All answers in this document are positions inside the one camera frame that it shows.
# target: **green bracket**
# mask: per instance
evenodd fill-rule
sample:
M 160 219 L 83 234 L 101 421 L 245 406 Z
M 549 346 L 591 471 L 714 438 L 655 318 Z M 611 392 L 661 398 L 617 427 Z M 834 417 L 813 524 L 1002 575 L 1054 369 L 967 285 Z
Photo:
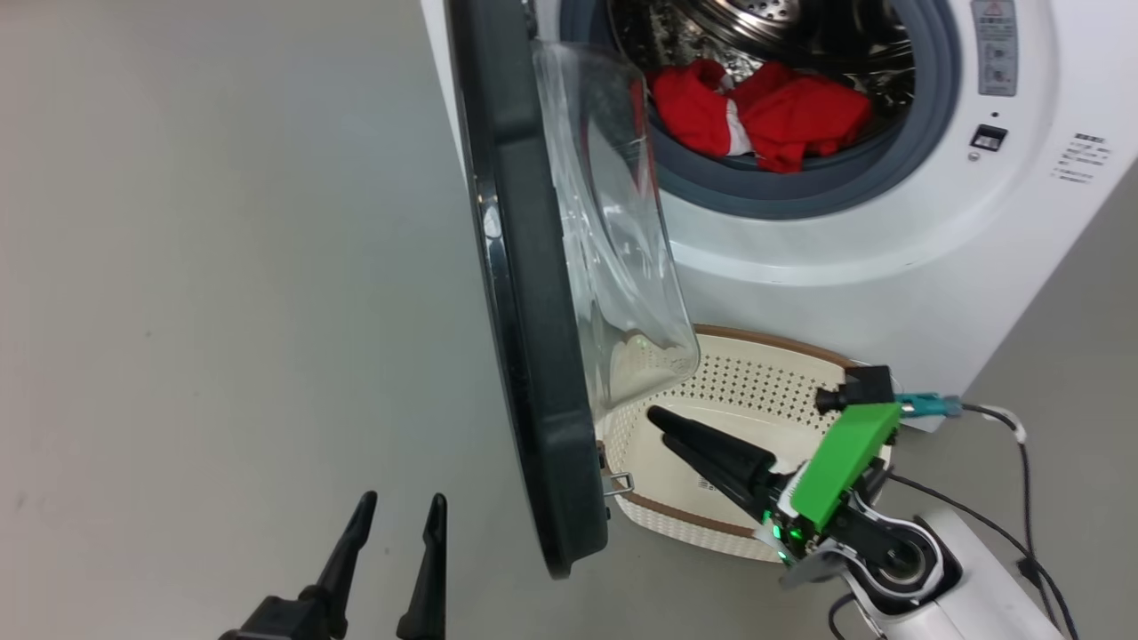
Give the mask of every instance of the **green bracket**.
M 822 438 L 790 504 L 823 531 L 839 500 L 877 457 L 901 420 L 901 405 L 851 404 Z

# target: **laundry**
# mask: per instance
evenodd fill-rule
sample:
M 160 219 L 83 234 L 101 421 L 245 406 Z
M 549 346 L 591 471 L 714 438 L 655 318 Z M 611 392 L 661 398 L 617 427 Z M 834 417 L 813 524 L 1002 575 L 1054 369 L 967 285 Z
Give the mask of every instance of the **laundry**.
M 715 156 L 753 150 L 760 167 L 777 173 L 799 172 L 807 155 L 828 156 L 851 145 L 873 116 L 861 93 L 774 61 L 734 88 L 714 60 L 666 67 L 651 83 L 660 117 L 677 140 Z
M 695 60 L 684 67 L 665 67 L 649 76 L 655 108 L 668 132 L 709 156 L 751 153 L 751 141 L 740 123 L 731 76 L 715 60 Z

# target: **black cable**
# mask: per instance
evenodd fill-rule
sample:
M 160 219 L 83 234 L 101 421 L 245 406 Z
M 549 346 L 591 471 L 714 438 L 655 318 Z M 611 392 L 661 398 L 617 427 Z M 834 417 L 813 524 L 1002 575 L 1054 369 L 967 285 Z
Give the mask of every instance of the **black cable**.
M 844 607 L 846 605 L 849 605 L 853 600 L 855 600 L 853 594 L 847 593 L 841 598 L 834 600 L 834 604 L 830 606 L 830 615 L 826 617 L 826 620 L 827 622 L 830 622 L 830 632 L 833 633 L 834 638 L 836 638 L 838 640 L 846 640 L 846 637 L 842 635 L 841 631 L 838 631 L 838 625 L 834 624 L 834 616 L 838 614 L 838 609 Z
M 974 413 L 982 413 L 984 416 L 990 416 L 1012 429 L 1012 433 L 1017 433 L 1019 428 L 1015 422 L 1012 421 L 1005 413 L 996 411 L 995 409 L 989 409 L 988 407 L 982 407 L 980 404 L 967 404 L 960 405 L 966 411 L 972 411 Z M 1020 459 L 1023 461 L 1023 542 L 1028 547 L 1028 552 L 1031 559 L 1036 559 L 1038 555 L 1036 553 L 1036 539 L 1031 526 L 1031 467 L 1028 463 L 1028 445 L 1020 442 Z M 1052 602 L 1047 599 L 1047 589 L 1044 586 L 1042 582 L 1039 581 L 1038 575 L 1024 575 L 1036 589 L 1039 590 L 1039 599 L 1044 602 L 1044 612 L 1047 613 L 1047 620 L 1052 621 L 1053 625 L 1057 625 L 1055 622 L 1055 612 L 1052 609 Z
M 1047 581 L 1047 584 L 1049 584 L 1052 586 L 1052 592 L 1055 593 L 1055 601 L 1058 602 L 1058 605 L 1059 605 L 1059 612 L 1063 613 L 1063 622 L 1064 622 L 1064 624 L 1066 624 L 1067 633 L 1070 633 L 1071 640 L 1079 640 L 1079 632 L 1075 631 L 1075 629 L 1074 629 L 1074 620 L 1071 617 L 1071 609 L 1067 608 L 1066 599 L 1063 598 L 1063 592 L 1059 591 L 1059 588 L 1055 584 L 1055 581 L 1052 580 L 1052 574 L 1047 573 L 1047 569 L 1044 568 L 1044 565 L 1039 564 L 1039 560 L 1030 551 L 1028 551 L 1026 547 L 1024 547 L 1011 533 L 1004 531 L 998 524 L 996 524 L 992 520 L 986 518 L 984 516 L 980 515 L 979 512 L 974 511 L 973 509 L 971 509 L 968 507 L 965 507 L 964 504 L 957 502 L 956 500 L 953 500 L 951 498 L 945 495 L 943 493 L 941 493 L 941 492 L 939 492 L 939 491 L 937 491 L 934 489 L 929 489 L 927 486 L 925 486 L 925 485 L 923 485 L 923 484 L 921 484 L 918 482 L 910 481 L 909 478 L 899 476 L 899 475 L 897 475 L 897 474 L 894 474 L 892 471 L 889 471 L 888 476 L 889 476 L 889 479 L 891 479 L 893 482 L 898 482 L 898 483 L 901 483 L 901 484 L 904 484 L 906 486 L 910 486 L 910 487 L 913 487 L 913 489 L 915 489 L 917 491 L 921 491 L 921 492 L 927 493 L 929 495 L 932 495 L 937 500 L 941 500 L 943 502 L 947 502 L 948 504 L 951 504 L 953 507 L 955 507 L 955 508 L 964 511 L 965 514 L 972 516 L 973 518 L 980 520 L 981 523 L 983 523 L 984 525 L 987 525 L 988 527 L 990 527 L 996 533 L 1003 535 L 1004 540 L 1007 540 L 1008 542 L 1011 542 L 1012 545 L 1016 548 L 1016 550 L 1019 550 L 1021 553 L 1023 553 L 1025 558 L 1028 558 L 1028 559 L 1031 560 L 1031 563 L 1034 565 L 1036 571 L 1039 572 L 1039 575 L 1044 576 L 1044 580 Z

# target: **sticker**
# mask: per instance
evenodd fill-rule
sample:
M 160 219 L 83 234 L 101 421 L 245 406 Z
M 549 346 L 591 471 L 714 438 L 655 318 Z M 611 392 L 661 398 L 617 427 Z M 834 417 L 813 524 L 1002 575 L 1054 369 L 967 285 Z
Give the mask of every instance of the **sticker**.
M 700 489 L 704 489 L 707 491 L 719 491 L 718 489 L 715 487 L 714 484 L 709 483 L 706 477 L 703 477 L 703 476 L 696 476 L 696 477 L 699 479 L 695 481 L 695 486 L 698 486 Z
M 1099 167 L 1104 166 L 1113 151 L 1106 145 L 1106 138 L 1075 133 L 1059 154 L 1059 159 L 1052 169 L 1052 178 L 1089 184 Z
M 1015 96 L 1020 50 L 1015 3 L 1007 0 L 973 0 L 976 54 L 982 96 Z

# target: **open door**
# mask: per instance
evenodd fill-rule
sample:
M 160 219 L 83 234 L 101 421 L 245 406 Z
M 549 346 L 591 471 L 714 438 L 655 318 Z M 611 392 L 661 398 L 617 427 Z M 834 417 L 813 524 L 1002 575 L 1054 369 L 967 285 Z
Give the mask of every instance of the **open door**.
M 608 541 L 596 425 L 698 362 L 643 79 L 609 54 L 531 42 L 518 0 L 447 9 L 503 389 L 542 551 L 564 577 Z

